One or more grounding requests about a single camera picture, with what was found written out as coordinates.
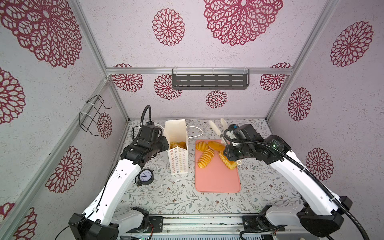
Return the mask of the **white paper gift bag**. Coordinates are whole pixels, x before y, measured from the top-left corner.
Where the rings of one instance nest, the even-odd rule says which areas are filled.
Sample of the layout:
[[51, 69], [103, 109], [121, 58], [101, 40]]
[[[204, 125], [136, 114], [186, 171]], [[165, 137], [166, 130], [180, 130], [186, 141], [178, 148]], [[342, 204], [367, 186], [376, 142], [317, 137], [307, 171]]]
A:
[[[188, 136], [188, 128], [194, 128], [200, 131], [200, 133]], [[200, 137], [203, 134], [203, 130], [195, 127], [189, 126], [186, 123], [186, 120], [169, 120], [165, 122], [164, 135], [169, 143], [168, 159], [170, 163], [170, 170], [172, 175], [182, 175], [188, 174], [189, 172], [189, 150], [188, 150], [188, 140]], [[174, 149], [170, 149], [170, 144], [172, 142], [185, 142], [187, 144], [187, 149], [183, 149], [180, 145]]]

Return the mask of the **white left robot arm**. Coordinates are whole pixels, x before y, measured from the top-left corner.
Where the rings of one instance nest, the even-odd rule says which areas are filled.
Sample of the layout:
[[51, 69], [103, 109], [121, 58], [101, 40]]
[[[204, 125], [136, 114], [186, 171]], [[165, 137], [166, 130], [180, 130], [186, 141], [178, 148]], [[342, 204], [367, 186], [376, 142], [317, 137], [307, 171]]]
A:
[[162, 128], [149, 121], [134, 141], [124, 148], [121, 159], [95, 200], [81, 214], [73, 214], [69, 227], [76, 240], [118, 240], [131, 230], [146, 230], [149, 213], [134, 207], [117, 218], [114, 212], [126, 190], [138, 181], [144, 166], [169, 143]]

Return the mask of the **yellow oval fake bread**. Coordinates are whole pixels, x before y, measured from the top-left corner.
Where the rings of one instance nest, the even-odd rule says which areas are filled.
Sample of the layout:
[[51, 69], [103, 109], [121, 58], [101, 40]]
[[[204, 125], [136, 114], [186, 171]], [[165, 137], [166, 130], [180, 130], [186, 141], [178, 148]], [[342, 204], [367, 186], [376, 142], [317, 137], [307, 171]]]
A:
[[187, 144], [185, 142], [179, 142], [178, 144], [180, 145], [181, 148], [187, 149]]

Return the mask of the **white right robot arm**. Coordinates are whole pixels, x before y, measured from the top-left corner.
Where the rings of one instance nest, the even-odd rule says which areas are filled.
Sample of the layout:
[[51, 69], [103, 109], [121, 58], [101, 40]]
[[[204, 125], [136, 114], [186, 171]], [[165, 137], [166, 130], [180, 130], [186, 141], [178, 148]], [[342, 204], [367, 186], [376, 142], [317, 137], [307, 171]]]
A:
[[279, 172], [299, 192], [303, 204], [297, 207], [265, 206], [256, 217], [246, 217], [246, 232], [268, 232], [286, 226], [303, 227], [310, 234], [329, 238], [338, 231], [343, 215], [351, 206], [347, 196], [338, 196], [318, 180], [297, 158], [291, 147], [279, 136], [263, 138], [252, 125], [228, 125], [223, 130], [209, 121], [211, 129], [225, 143], [224, 156], [240, 165], [243, 159], [256, 159]]

